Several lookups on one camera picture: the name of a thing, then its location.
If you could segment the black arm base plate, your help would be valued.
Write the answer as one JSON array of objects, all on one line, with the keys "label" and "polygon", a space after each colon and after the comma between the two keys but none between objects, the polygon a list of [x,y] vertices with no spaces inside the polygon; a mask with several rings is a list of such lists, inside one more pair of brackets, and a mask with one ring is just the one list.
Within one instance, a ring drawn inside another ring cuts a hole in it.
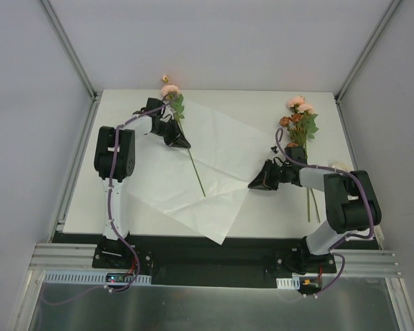
[{"label": "black arm base plate", "polygon": [[276,288],[282,279],[309,275],[321,288],[324,277],[347,272],[377,252],[375,241],[344,243],[321,257],[304,252],[300,239],[231,238],[223,245],[201,237],[128,236],[110,241],[97,234],[57,233],[54,243],[90,245],[93,270],[107,270],[109,284],[133,276],[153,285],[218,288]]}]

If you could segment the orange brown flower bunch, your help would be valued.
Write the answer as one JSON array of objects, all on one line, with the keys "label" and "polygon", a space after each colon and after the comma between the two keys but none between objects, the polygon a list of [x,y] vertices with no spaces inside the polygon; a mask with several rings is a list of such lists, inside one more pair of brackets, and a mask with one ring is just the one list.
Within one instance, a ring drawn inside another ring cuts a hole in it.
[{"label": "orange brown flower bunch", "polygon": [[[307,141],[314,139],[315,133],[319,130],[315,123],[316,117],[316,114],[304,111],[294,113],[289,117],[282,117],[279,120],[280,126],[286,128],[290,136],[290,143],[287,144],[288,147],[303,147],[305,154],[307,154]],[[306,189],[306,201],[308,222],[311,222],[311,204],[313,203],[317,222],[321,223],[317,199],[311,188]]]}]

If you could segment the translucent white wrapping paper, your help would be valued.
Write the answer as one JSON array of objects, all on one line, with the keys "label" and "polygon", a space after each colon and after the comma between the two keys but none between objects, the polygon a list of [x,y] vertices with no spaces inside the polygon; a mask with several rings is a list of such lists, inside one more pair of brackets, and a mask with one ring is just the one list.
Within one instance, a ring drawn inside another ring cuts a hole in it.
[{"label": "translucent white wrapping paper", "polygon": [[185,101],[189,150],[148,134],[136,144],[130,195],[221,244],[268,157],[272,139],[257,128]]}]

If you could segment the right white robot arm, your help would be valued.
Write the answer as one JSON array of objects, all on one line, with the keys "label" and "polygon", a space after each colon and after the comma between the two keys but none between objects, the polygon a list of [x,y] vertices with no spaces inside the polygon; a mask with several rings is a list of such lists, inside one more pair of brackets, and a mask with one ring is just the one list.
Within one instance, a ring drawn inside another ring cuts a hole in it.
[{"label": "right white robot arm", "polygon": [[248,188],[275,191],[281,183],[290,183],[324,193],[325,222],[282,259],[287,270],[306,274],[327,261],[331,251],[348,239],[371,238],[382,211],[367,172],[308,165],[303,147],[287,147],[282,153],[283,161],[279,157],[265,161]]}]

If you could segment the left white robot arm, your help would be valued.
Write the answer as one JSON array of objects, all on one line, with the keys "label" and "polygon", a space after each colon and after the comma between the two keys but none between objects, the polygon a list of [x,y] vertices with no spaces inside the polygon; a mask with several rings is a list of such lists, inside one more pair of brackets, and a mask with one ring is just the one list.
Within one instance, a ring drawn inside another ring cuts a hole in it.
[{"label": "left white robot arm", "polygon": [[176,92],[163,99],[149,98],[146,106],[116,127],[98,131],[94,169],[103,183],[106,220],[92,260],[93,268],[135,268],[138,260],[128,247],[127,182],[135,169],[135,142],[149,133],[162,137],[168,147],[190,149],[183,134],[184,97]]}]

